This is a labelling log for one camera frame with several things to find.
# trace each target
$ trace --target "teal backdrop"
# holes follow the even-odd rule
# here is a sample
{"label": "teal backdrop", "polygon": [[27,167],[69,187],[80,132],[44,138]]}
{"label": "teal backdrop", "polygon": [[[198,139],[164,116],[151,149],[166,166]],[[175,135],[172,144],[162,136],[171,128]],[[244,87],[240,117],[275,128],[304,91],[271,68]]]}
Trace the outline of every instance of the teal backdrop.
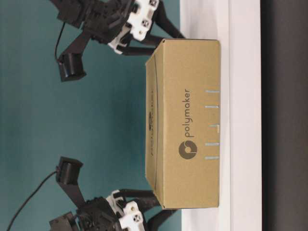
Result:
{"label": "teal backdrop", "polygon": [[[179,1],[165,5],[179,26]],[[0,230],[60,156],[84,163],[79,184],[87,199],[119,188],[150,189],[144,177],[148,57],[120,56],[91,41],[83,56],[88,75],[61,83],[53,55],[62,26],[56,16],[48,0],[0,1]],[[59,53],[79,32],[66,26]],[[49,221],[68,211],[75,207],[53,177],[12,231],[49,230]],[[179,231],[180,224],[178,212],[161,230]]]}

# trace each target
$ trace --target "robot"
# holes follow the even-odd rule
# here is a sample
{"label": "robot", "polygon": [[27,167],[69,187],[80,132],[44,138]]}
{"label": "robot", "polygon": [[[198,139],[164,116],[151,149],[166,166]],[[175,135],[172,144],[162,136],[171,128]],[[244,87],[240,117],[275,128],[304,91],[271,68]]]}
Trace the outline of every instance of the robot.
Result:
{"label": "robot", "polygon": [[[123,55],[151,55],[162,37],[151,35],[156,23],[173,38],[184,38],[167,18],[162,0],[50,0],[63,21],[55,59],[59,65],[61,81],[78,80],[86,75],[82,54],[90,39],[108,44]],[[81,34],[57,56],[57,47],[65,24],[82,28]],[[131,47],[136,40],[147,47]]]}
{"label": "robot", "polygon": [[60,159],[56,181],[78,209],[75,216],[69,212],[50,221],[51,231],[78,231],[76,219],[81,231],[157,231],[176,212],[162,210],[146,222],[144,213],[160,206],[152,191],[123,189],[85,201],[77,182],[82,165],[75,159]]}

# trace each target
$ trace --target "black cable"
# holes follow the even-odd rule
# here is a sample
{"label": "black cable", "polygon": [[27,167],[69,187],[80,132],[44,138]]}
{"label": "black cable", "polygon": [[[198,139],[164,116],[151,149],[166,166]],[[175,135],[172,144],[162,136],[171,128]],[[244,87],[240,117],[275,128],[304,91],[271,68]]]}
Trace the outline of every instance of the black cable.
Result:
{"label": "black cable", "polygon": [[59,37],[58,37],[58,40],[57,40],[57,44],[56,44],[56,47],[54,49],[54,58],[56,59],[57,63],[59,62],[58,56],[57,56],[57,50],[58,50],[59,42],[60,42],[64,27],[65,27],[65,23],[63,23],[63,25],[62,25],[62,28],[61,28],[61,31],[60,31],[60,34],[59,34]]}
{"label": "black cable", "polygon": [[8,228],[6,231],[9,231],[13,225],[13,222],[15,221],[16,217],[18,216],[18,214],[21,212],[21,210],[25,207],[25,205],[28,203],[28,201],[38,192],[38,190],[43,186],[43,184],[54,174],[56,174],[57,171],[52,172],[51,174],[49,174],[42,182],[41,184],[39,184],[39,186],[37,187],[37,189],[35,189],[35,191],[25,200],[25,202],[20,206],[20,208],[17,210],[17,212],[15,213],[15,215],[13,216]]}

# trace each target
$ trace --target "brown cardboard box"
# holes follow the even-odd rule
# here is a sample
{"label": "brown cardboard box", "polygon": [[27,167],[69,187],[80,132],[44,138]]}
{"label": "brown cardboard box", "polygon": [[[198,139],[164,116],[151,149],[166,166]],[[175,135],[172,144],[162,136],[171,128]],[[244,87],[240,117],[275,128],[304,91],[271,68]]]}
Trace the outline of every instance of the brown cardboard box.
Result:
{"label": "brown cardboard box", "polygon": [[219,42],[165,39],[146,75],[149,184],[165,209],[218,207]]}

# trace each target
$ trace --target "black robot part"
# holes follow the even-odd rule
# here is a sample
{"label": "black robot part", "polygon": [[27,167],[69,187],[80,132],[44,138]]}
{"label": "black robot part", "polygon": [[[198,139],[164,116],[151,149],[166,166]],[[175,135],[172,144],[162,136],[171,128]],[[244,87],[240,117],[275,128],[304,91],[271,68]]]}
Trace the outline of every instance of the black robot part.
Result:
{"label": "black robot part", "polygon": [[[89,40],[93,39],[103,44],[110,43],[119,35],[124,26],[131,27],[127,23],[127,20],[131,12],[137,11],[135,0],[109,0],[108,2],[101,0],[50,1],[59,10],[58,19],[64,24],[70,24],[76,28],[81,28],[83,25],[82,33],[59,57],[56,57],[60,69],[61,81],[83,78],[86,72],[83,69],[82,55]],[[149,4],[153,4],[154,2],[156,1],[150,0]],[[152,21],[165,30],[171,37],[184,38],[180,31],[168,19],[164,3],[161,0],[152,16]],[[163,39],[151,35],[152,26],[145,39],[139,42],[153,47],[130,47],[130,42],[134,38],[128,31],[121,38],[121,44],[116,49],[124,55],[151,55],[155,47]]]}
{"label": "black robot part", "polygon": [[[78,176],[82,163],[75,159],[61,157],[57,167],[56,180],[65,193],[78,207],[75,216],[66,213],[50,221],[51,231],[79,231],[76,219],[81,231],[122,231],[119,219],[121,215],[115,213],[105,198],[94,198],[84,202],[78,186]],[[137,203],[142,212],[145,231],[157,231],[176,210],[163,210],[146,222],[144,213],[160,206],[159,201],[152,191],[122,189],[114,193],[114,198],[123,198],[118,201],[122,210],[132,201]]]}

